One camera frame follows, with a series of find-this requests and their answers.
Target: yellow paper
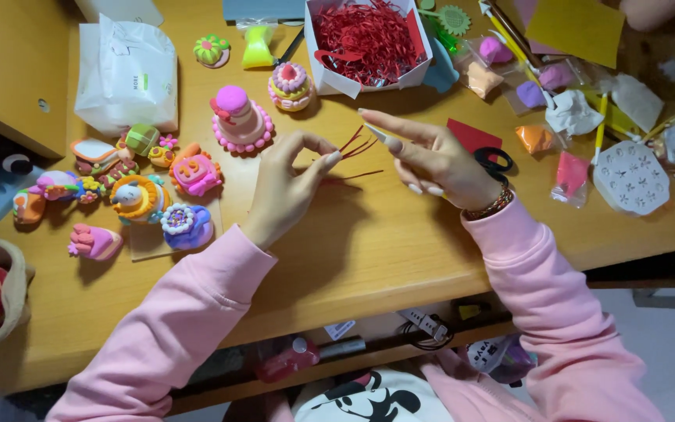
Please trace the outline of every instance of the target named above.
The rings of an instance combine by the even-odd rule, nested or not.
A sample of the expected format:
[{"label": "yellow paper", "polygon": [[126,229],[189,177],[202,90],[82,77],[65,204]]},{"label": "yellow paper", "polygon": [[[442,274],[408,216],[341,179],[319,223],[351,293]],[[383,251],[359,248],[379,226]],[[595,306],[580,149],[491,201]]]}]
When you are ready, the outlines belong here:
[{"label": "yellow paper", "polygon": [[539,0],[525,36],[616,68],[624,14],[596,0]]}]

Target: black cable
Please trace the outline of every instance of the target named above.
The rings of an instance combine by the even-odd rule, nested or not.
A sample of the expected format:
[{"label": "black cable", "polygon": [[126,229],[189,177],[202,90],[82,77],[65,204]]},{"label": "black cable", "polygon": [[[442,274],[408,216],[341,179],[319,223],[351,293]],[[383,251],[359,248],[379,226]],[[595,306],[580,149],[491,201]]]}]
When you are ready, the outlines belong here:
[{"label": "black cable", "polygon": [[[447,323],[445,323],[445,321],[442,320],[437,314],[429,315],[429,317],[431,317],[431,319],[436,321],[436,323],[438,323],[438,324],[444,325],[445,327],[448,326]],[[415,331],[411,331],[414,327],[416,327],[415,331],[420,331],[420,329],[413,322],[408,321],[405,324],[400,325],[399,331],[402,334],[404,334],[405,336],[407,336],[411,332],[415,332]],[[409,340],[408,342],[411,345],[413,345],[414,347],[416,347],[417,349],[420,349],[420,350],[436,351],[436,350],[443,349],[446,345],[448,345],[452,341],[452,339],[455,338],[455,334],[454,333],[449,334],[446,337],[447,338],[445,340],[441,341],[441,342],[438,342],[434,339],[422,340],[422,341],[419,341],[419,342],[417,342],[415,340]]]}]

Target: woman's left hand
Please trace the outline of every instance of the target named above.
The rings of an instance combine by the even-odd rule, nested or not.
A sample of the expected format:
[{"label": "woman's left hand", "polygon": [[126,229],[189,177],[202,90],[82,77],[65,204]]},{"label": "woman's left hand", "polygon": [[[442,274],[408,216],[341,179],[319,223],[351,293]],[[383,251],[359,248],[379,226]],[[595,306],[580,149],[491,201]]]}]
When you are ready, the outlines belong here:
[{"label": "woman's left hand", "polygon": [[[293,168],[302,149],[321,155],[301,174]],[[241,231],[266,250],[305,214],[322,178],[343,158],[327,139],[296,131],[268,148],[259,163],[257,187]]]}]

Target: woman's right hand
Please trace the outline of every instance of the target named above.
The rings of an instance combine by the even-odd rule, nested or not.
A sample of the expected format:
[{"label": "woman's right hand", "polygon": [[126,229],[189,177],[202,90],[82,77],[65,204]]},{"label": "woman's right hand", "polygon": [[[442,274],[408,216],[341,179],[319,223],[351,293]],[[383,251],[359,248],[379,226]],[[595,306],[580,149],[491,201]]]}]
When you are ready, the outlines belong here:
[{"label": "woman's right hand", "polygon": [[486,173],[444,127],[400,119],[376,110],[359,109],[364,120],[411,142],[388,137],[384,144],[395,157],[402,181],[417,194],[427,192],[460,209],[486,209],[502,193],[502,186]]}]

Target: pink sweatshirt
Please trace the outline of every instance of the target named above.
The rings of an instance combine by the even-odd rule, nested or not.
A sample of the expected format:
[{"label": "pink sweatshirt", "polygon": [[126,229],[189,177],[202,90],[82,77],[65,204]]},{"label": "pink sweatshirt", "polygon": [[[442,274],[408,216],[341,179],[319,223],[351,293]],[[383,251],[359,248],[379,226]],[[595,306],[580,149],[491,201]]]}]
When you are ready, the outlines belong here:
[{"label": "pink sweatshirt", "polygon": [[[638,388],[642,360],[624,350],[613,318],[558,253],[548,227],[516,198],[500,213],[463,225],[523,332],[523,347],[538,354],[539,367],[526,378],[538,408],[443,350],[424,357],[421,370],[456,421],[663,420]],[[235,225],[182,259],[69,381],[46,420],[161,420],[170,389],[184,387],[233,329],[276,261]],[[268,419],[293,422],[283,395],[271,398]]]}]

